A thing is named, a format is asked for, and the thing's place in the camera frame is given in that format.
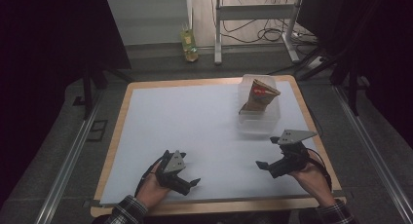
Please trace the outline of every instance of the hand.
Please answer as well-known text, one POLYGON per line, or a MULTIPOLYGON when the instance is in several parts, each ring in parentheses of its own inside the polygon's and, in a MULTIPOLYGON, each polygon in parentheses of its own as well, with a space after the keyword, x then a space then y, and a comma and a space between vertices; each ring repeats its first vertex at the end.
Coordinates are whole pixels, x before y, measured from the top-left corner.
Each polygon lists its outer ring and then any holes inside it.
MULTIPOLYGON (((321 163, 319 157, 313 151, 308 150, 308 152, 312 159, 321 163)), ((315 165, 307 163, 305 168, 300 171, 293 171, 289 175, 293 176, 304 190, 316 198, 320 206, 326 207, 336 204, 327 181, 315 165)))
POLYGON ((155 175, 155 171, 158 166, 159 164, 156 164, 152 168, 151 173, 149 173, 145 178, 145 182, 136 195, 136 198, 148 209, 157 205, 170 191, 169 188, 161 187, 161 185, 159 185, 158 179, 155 175))

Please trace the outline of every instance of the white paper sheet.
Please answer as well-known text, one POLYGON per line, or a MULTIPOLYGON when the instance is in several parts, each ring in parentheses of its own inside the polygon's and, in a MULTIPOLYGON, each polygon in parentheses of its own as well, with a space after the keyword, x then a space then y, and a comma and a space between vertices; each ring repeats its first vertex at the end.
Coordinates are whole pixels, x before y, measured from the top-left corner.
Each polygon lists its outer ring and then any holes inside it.
MULTIPOLYGON (((116 204, 133 194, 141 175, 165 150, 187 153, 179 177, 201 178, 187 196, 170 192, 167 201, 277 197, 307 194, 290 176, 273 179, 255 161, 282 158, 269 137, 239 133, 238 85, 134 90, 112 170, 100 203, 116 204)), ((273 133, 307 130, 288 82, 277 82, 281 118, 273 133)), ((314 141, 303 141, 316 150, 314 141)))

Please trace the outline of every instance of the person's left hand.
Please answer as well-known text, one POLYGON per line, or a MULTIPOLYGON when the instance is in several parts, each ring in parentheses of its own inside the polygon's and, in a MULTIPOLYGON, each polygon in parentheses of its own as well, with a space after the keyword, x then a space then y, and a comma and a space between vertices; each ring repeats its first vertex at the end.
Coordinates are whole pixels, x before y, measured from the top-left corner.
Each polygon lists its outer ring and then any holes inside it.
POLYGON ((155 171, 159 164, 156 164, 148 176, 145 178, 142 187, 136 195, 136 198, 142 202, 148 209, 161 202, 170 191, 169 188, 161 187, 156 178, 155 171))

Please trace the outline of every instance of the plaid shirt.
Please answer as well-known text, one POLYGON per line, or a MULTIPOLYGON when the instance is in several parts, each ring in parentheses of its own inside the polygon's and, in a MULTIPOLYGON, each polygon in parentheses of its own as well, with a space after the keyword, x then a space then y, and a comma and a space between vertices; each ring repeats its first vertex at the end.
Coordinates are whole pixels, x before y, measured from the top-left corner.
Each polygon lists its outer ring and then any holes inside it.
MULTIPOLYGON (((142 217, 147 211, 140 201, 127 196, 113 208, 112 215, 105 224, 142 224, 142 217)), ((342 201, 337 201, 333 206, 316 208, 316 211, 324 224, 357 224, 342 201)))
POLYGON ((105 224, 138 224, 143 223, 143 216, 148 212, 148 208, 129 195, 118 203, 112 210, 112 215, 105 224))
POLYGON ((356 224, 357 221, 344 205, 337 201, 336 205, 316 208, 322 223, 324 224, 356 224))

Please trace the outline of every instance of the transparent box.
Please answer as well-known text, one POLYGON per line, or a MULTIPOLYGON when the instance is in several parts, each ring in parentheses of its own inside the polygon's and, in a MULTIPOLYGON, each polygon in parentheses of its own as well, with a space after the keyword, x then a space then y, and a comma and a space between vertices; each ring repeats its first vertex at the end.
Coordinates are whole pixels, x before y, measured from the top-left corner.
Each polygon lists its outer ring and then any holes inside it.
MULTIPOLYGON (((249 91, 251 90, 254 79, 257 79, 274 89, 277 88, 274 77, 268 75, 244 75, 243 80, 238 85, 239 110, 241 110, 244 104, 248 101, 249 91)), ((238 129, 240 132, 257 135, 271 134, 281 117, 279 97, 276 96, 263 112, 242 110, 238 117, 238 129)))

